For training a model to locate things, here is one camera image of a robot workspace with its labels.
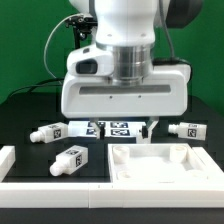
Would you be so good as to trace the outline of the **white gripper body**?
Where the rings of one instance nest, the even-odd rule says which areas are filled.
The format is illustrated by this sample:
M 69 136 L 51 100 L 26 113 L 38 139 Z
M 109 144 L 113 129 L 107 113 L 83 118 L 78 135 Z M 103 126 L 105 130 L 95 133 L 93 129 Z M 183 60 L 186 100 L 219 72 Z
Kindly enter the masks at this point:
M 68 118 L 161 117 L 187 109 L 187 64 L 156 65 L 145 77 L 119 81 L 110 52 L 94 46 L 71 52 L 61 111 Z

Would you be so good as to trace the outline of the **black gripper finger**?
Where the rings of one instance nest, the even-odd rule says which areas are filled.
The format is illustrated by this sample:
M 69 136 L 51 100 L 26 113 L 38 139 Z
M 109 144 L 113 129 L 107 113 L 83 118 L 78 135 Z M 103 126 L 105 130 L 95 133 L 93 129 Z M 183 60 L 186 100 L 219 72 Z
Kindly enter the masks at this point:
M 159 122 L 158 117 L 150 117 L 145 125 L 142 126 L 141 133 L 143 139 L 150 139 L 153 133 L 153 129 Z
M 99 140 L 103 140 L 105 137 L 105 128 L 99 124 L 98 119 L 91 118 L 90 124 L 95 130 L 96 138 Z

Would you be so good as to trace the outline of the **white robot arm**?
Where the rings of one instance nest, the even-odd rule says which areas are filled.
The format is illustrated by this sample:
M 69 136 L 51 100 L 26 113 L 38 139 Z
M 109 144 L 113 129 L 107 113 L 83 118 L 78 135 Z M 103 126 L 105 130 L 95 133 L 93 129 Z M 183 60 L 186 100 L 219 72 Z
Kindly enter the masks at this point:
M 143 136 L 151 137 L 161 116 L 187 109 L 191 68 L 176 58 L 155 66 L 154 29 L 183 28 L 200 13 L 203 0 L 93 0 L 95 43 L 71 52 L 63 83 L 61 111 L 88 118 L 104 136 L 100 118 L 148 117 Z

